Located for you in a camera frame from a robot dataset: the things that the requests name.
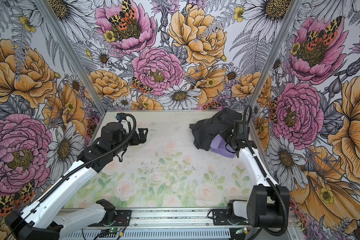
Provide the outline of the lavender purple cloth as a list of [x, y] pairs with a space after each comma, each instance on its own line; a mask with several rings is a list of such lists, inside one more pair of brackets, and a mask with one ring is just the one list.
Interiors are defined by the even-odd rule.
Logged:
[[220, 134], [216, 135], [210, 144], [210, 150], [213, 153], [219, 154], [226, 158], [234, 158], [236, 153], [233, 151], [231, 146], [226, 143]]

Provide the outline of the dark grey cloth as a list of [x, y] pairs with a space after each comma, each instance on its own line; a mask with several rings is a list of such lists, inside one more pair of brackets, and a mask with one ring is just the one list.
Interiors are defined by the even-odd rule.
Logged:
[[242, 113], [231, 109], [223, 109], [209, 119], [190, 124], [194, 145], [197, 149], [208, 151], [212, 140], [222, 131], [232, 128], [235, 121], [241, 120]]

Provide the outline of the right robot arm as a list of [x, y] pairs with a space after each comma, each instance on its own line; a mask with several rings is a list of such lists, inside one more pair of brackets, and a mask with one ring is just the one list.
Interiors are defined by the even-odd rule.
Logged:
[[249, 172], [253, 187], [247, 200], [230, 200], [227, 217], [233, 225], [247, 222], [251, 227], [281, 236], [288, 227], [290, 194], [271, 176], [260, 158], [254, 141], [249, 140], [249, 126], [236, 120], [233, 127], [220, 133]]

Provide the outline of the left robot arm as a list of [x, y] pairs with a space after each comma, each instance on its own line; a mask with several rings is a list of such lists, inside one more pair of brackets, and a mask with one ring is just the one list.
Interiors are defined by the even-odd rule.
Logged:
[[135, 119], [125, 129], [121, 121], [110, 122], [101, 129], [101, 136], [84, 149], [68, 171], [35, 202], [21, 212], [5, 218], [10, 237], [17, 240], [61, 240], [90, 225], [111, 226], [117, 221], [116, 208], [107, 200], [98, 200], [90, 207], [59, 217], [58, 213], [96, 174], [124, 154], [129, 146], [147, 141], [149, 130], [137, 128]]

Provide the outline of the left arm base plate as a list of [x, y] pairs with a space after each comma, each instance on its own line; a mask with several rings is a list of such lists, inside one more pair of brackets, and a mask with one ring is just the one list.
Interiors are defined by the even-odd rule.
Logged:
[[107, 211], [104, 218], [97, 224], [91, 224], [89, 227], [128, 227], [131, 221], [131, 210]]

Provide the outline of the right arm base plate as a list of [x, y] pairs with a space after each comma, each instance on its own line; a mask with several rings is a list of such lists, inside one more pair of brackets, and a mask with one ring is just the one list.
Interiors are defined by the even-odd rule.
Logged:
[[213, 221], [214, 226], [243, 226], [249, 224], [245, 218], [234, 216], [228, 210], [223, 209], [212, 209], [207, 217]]

